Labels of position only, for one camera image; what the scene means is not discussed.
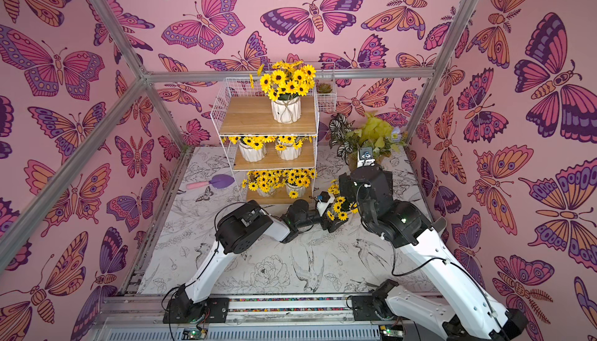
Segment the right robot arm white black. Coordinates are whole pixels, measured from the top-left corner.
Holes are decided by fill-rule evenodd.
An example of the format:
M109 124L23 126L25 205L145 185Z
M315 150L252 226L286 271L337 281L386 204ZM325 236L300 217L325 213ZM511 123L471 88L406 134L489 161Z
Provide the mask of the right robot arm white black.
M388 172L377 165L339 177L340 195L356 203L365 230L388 241L422 272L443 297L436 302L400 289L391 279L373 294L379 309L422 325L443 340L513 340L529 321L519 309L506 308L480 286L449 251L438 230L412 203L394 199Z

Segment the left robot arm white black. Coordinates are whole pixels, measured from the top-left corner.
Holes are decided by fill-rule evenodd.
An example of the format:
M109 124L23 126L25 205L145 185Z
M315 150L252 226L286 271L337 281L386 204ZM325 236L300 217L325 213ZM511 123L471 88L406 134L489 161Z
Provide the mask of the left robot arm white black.
M216 218L215 243L208 257L191 279L164 296L168 304L164 306L163 324L224 323L231 299L213 297L211 290L227 266L263 236L288 244L313 226L334 233L347 221L338 217L331 220L326 213L332 210L333 199L323 193L317 197L313 210L307 201L299 199L281 217L275 217L251 200L239 204L223 218Z

